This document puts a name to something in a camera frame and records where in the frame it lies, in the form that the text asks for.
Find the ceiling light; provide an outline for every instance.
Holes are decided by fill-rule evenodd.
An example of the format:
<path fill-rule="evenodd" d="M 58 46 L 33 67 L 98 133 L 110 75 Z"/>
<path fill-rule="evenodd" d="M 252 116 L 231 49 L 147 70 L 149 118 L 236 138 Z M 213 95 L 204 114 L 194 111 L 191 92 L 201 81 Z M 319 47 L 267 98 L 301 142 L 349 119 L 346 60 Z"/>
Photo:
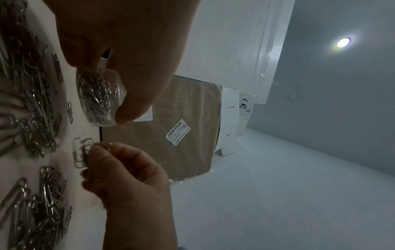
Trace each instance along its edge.
<path fill-rule="evenodd" d="M 350 43 L 350 38 L 343 38 L 337 43 L 338 48 L 344 48 Z"/>

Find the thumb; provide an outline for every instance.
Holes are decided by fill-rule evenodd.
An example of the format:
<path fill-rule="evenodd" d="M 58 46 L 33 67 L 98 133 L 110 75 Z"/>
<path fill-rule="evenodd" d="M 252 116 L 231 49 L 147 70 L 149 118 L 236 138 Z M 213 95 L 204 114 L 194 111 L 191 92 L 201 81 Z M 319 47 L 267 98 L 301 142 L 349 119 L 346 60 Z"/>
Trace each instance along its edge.
<path fill-rule="evenodd" d="M 101 146 L 93 146 L 88 155 L 88 168 L 101 180 L 109 193 L 124 193 L 137 180 L 124 164 Z"/>
<path fill-rule="evenodd" d="M 136 120 L 149 109 L 153 100 L 128 93 L 122 105 L 115 113 L 115 121 L 118 125 Z"/>

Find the clear plastic container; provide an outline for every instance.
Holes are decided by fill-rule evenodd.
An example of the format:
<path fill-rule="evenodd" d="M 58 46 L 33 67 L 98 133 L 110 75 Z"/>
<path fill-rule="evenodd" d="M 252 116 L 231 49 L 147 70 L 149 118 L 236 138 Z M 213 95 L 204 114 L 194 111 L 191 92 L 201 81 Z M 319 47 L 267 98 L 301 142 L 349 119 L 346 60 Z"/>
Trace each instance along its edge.
<path fill-rule="evenodd" d="M 120 75 L 109 69 L 78 68 L 76 85 L 88 122 L 100 127 L 116 125 L 115 112 L 126 96 Z"/>

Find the skin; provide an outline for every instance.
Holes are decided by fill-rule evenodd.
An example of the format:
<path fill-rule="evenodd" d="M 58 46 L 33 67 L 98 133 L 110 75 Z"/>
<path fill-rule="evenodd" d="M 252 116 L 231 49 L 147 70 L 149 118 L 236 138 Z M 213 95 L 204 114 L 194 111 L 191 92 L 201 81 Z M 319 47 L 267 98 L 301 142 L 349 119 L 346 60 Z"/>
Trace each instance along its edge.
<path fill-rule="evenodd" d="M 67 62 L 95 69 L 112 49 L 115 69 L 128 92 L 115 120 L 143 115 L 166 89 L 184 52 L 200 0 L 44 0 L 56 16 Z"/>
<path fill-rule="evenodd" d="M 81 175 L 107 210 L 103 250 L 176 250 L 169 178 L 144 151 L 98 143 Z"/>

